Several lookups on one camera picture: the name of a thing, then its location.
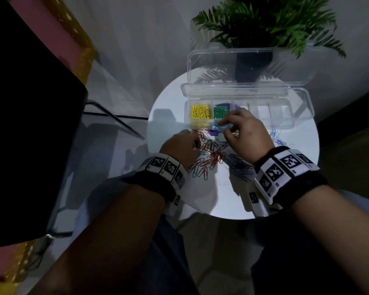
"wristband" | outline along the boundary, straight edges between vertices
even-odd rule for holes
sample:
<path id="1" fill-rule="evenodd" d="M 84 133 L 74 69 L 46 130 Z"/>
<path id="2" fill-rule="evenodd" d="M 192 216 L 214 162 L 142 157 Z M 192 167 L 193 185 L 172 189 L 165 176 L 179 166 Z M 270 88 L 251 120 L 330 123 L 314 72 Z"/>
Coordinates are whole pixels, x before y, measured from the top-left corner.
<path id="1" fill-rule="evenodd" d="M 178 205 L 180 196 L 177 192 L 186 182 L 185 168 L 175 158 L 158 153 L 146 159 L 137 169 L 137 173 L 125 182 L 138 184 L 152 192 L 162 195 L 165 202 L 173 202 Z"/>
<path id="2" fill-rule="evenodd" d="M 316 172 L 319 169 L 300 151 L 280 146 L 256 162 L 254 182 L 269 205 L 289 208 L 308 191 L 327 183 Z"/>

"forearm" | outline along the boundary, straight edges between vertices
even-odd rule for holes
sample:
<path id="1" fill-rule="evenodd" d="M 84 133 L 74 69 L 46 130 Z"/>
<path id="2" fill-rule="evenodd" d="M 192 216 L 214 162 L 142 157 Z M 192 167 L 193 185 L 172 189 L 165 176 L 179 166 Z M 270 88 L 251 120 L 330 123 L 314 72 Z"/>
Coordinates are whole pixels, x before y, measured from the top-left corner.
<path id="1" fill-rule="evenodd" d="M 292 212 L 330 256 L 369 294 L 369 214 L 328 186 L 319 186 Z"/>
<path id="2" fill-rule="evenodd" d="M 30 294 L 110 293 L 130 283 L 164 209 L 161 195 L 138 185 L 97 217 Z"/>

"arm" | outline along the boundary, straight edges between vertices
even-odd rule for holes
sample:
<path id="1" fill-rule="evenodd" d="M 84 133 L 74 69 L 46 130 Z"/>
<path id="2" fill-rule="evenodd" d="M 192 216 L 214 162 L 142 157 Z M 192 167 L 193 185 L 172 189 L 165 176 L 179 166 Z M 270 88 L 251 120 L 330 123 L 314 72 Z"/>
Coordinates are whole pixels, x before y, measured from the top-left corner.
<path id="1" fill-rule="evenodd" d="M 233 124 L 224 136 L 244 160 L 255 164 L 274 148 L 262 122 L 249 111 L 231 111 L 220 125 Z M 231 131 L 239 130 L 236 138 Z M 327 186 L 319 186 L 291 207 L 294 215 L 320 242 L 349 277 L 369 294 L 369 214 Z"/>
<path id="2" fill-rule="evenodd" d="M 188 168 L 199 156 L 197 134 L 184 130 L 174 135 L 160 152 Z M 164 210 L 164 198 L 130 184 L 65 250 L 29 293 L 111 294 L 127 287 L 150 246 Z"/>
<path id="3" fill-rule="evenodd" d="M 291 210 L 358 287 L 369 294 L 369 214 L 328 186 L 306 193 Z"/>

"person's right hand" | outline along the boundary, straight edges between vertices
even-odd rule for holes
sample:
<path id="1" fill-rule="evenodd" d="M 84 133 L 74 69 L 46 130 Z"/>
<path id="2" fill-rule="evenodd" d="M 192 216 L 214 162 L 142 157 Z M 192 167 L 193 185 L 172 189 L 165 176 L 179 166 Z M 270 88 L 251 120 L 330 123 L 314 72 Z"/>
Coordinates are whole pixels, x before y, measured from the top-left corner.
<path id="1" fill-rule="evenodd" d="M 245 161 L 255 164 L 275 145 L 266 131 L 264 124 L 246 109 L 237 109 L 228 114 L 219 122 L 220 126 L 226 124 L 233 126 L 223 131 L 225 139 L 231 148 Z M 239 136 L 232 133 L 239 130 Z"/>

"person's left hand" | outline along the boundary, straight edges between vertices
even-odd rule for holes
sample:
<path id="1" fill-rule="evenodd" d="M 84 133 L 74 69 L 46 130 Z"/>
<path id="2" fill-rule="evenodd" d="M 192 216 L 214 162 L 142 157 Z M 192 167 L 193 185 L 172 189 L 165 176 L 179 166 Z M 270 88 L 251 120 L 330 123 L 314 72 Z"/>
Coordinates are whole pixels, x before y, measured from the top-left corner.
<path id="1" fill-rule="evenodd" d="M 196 133 L 184 129 L 174 134 L 160 149 L 160 153 L 167 154 L 179 161 L 187 170 L 201 155 L 201 141 Z"/>

